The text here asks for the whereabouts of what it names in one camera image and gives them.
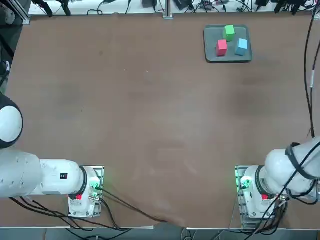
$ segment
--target floor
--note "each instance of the floor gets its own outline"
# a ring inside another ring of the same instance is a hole
[[[20,3],[23,6],[26,6],[28,9],[30,6],[30,0],[20,0]],[[17,17],[13,25],[6,25],[5,16],[3,9],[0,8],[0,33],[6,39],[10,47],[15,51],[19,37],[21,34],[21,20]],[[2,61],[9,61],[12,63],[12,60],[8,56],[8,54],[3,50],[1,55]],[[179,240],[181,238],[183,228],[174,226],[171,224],[159,224],[155,226],[154,229],[133,229],[130,232],[118,237],[119,240]],[[81,237],[87,237],[92,235],[100,235],[105,238],[112,238],[119,234],[114,230],[109,229],[95,229],[92,232],[82,232],[79,230],[73,230],[74,233]],[[191,234],[193,236],[192,240],[218,240],[216,238],[218,231],[217,230],[192,230]],[[25,236],[28,236],[28,239],[33,240],[76,240],[78,237],[72,235],[67,232],[65,229],[61,228],[20,228],[20,229],[0,229],[0,239],[1,240],[21,240],[25,239]],[[237,234],[232,232],[224,232],[220,235],[220,240],[243,240],[245,235]],[[251,239],[252,240],[300,240],[300,239],[308,239],[308,240],[316,240],[317,232],[316,231],[308,231],[308,230],[278,230],[274,235],[271,236],[263,236],[263,235],[255,235]]]
[[[119,236],[119,240],[180,240],[182,228],[171,224],[159,224],[154,229],[133,229],[130,232]],[[74,233],[81,237],[99,235],[104,238],[112,238],[119,234],[114,230],[95,229],[92,232],[81,232],[73,230]],[[0,229],[0,239],[2,240],[21,240],[28,235],[29,239],[33,240],[76,240],[76,236],[67,232],[65,229],[42,229],[42,228],[24,228],[24,229]],[[217,230],[197,230],[193,240],[214,240],[218,235]],[[220,240],[243,240],[246,236],[243,234],[224,232],[220,235]],[[252,240],[316,240],[316,231],[301,231],[301,230],[278,230],[274,235],[263,236],[255,235]]]

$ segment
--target green cube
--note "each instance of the green cube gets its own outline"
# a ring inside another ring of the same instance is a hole
[[[223,38],[227,41],[227,42],[231,42],[234,40],[235,37],[235,28],[233,25],[227,25],[224,26],[223,29]]]

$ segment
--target blue cube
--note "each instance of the blue cube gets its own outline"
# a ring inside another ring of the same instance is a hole
[[[238,43],[235,48],[235,54],[239,56],[244,56],[248,49],[248,40],[247,39],[238,39]]]

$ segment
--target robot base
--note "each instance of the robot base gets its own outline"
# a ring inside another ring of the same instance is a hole
[[[68,215],[75,218],[94,218],[101,215],[101,191],[94,187],[103,187],[104,166],[82,166],[87,174],[87,184],[84,193],[77,199],[68,197]]]
[[[257,223],[274,200],[274,198],[263,199],[263,196],[258,191],[255,181],[257,169],[258,166],[235,166],[238,203],[243,229],[255,229]],[[271,207],[264,218],[267,219],[273,210],[274,207]]]

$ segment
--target brown table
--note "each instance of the brown table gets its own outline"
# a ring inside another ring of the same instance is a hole
[[[272,149],[307,138],[303,53],[310,19],[273,13],[33,18],[23,28],[7,91],[25,121],[16,147],[40,158],[104,165],[109,190],[158,218],[227,228],[235,165],[263,164]],[[247,25],[253,61],[207,63],[206,24]],[[65,196],[39,201],[67,210]],[[110,204],[121,226],[155,223]],[[6,199],[1,209],[1,226],[65,226]],[[319,205],[292,201],[283,227],[319,229],[319,213]],[[110,225],[102,214],[95,220]],[[236,207],[232,227],[240,226]]]

